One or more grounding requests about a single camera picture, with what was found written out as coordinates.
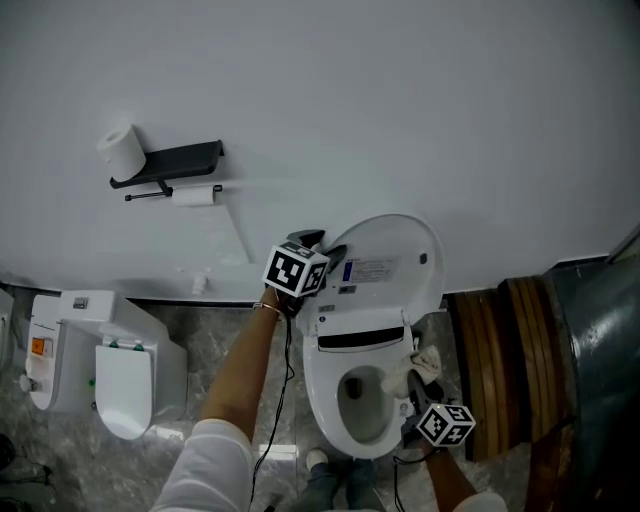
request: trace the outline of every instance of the orange box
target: orange box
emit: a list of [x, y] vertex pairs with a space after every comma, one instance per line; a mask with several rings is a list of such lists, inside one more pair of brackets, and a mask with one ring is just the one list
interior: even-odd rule
[[44, 338], [33, 338], [31, 340], [31, 352], [39, 356], [44, 355]]

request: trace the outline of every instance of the rag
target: rag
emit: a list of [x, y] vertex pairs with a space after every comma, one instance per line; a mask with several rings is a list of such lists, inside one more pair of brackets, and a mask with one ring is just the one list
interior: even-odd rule
[[382, 381], [382, 390], [399, 400], [407, 398], [409, 396], [407, 377], [411, 370], [418, 372], [425, 386], [436, 380], [442, 371], [438, 349], [430, 345], [422, 352], [415, 351], [403, 357], [400, 364]]

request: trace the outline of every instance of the blue pants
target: blue pants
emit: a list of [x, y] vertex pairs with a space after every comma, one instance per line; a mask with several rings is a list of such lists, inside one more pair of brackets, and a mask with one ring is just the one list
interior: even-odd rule
[[[385, 508], [375, 487], [375, 471], [370, 460], [355, 459], [347, 476], [349, 510], [379, 510]], [[311, 469], [307, 488], [293, 502], [290, 512], [325, 512], [333, 510], [333, 497], [338, 490], [338, 477], [328, 464], [316, 464]]]

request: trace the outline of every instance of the toilet paper holder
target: toilet paper holder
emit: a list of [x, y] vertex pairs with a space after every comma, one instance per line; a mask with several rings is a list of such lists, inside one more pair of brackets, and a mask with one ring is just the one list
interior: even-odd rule
[[[125, 201], [141, 199], [144, 197], [171, 197], [173, 188], [169, 187], [166, 180], [179, 178], [191, 178], [194, 176], [206, 176], [216, 170], [218, 160], [224, 156], [222, 141], [203, 142], [178, 148], [163, 149], [145, 153], [147, 162], [142, 170], [127, 181], [109, 181], [114, 189], [133, 187], [145, 183], [157, 183], [161, 192], [149, 194], [127, 195]], [[214, 191], [221, 192], [222, 185], [216, 185]]]

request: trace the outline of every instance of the white shirt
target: white shirt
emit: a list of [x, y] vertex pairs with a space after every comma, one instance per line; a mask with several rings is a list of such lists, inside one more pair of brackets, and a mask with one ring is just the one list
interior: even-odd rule
[[[251, 443], [238, 427], [223, 420], [200, 421], [152, 512], [246, 512], [254, 464]], [[460, 503], [455, 512], [506, 510], [500, 496], [481, 493]]]

